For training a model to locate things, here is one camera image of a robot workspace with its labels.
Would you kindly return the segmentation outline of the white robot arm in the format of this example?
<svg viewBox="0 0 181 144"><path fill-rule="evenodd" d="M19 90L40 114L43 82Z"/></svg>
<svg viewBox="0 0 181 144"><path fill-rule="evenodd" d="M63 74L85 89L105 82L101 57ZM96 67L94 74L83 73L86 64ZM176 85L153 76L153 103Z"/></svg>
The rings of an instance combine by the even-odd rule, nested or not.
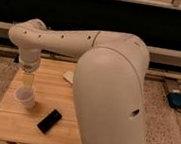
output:
<svg viewBox="0 0 181 144"><path fill-rule="evenodd" d="M43 50L76 58L72 90L82 144L147 144L143 87L150 56L141 38L50 31L37 19L14 24L8 36L26 72L38 69Z"/></svg>

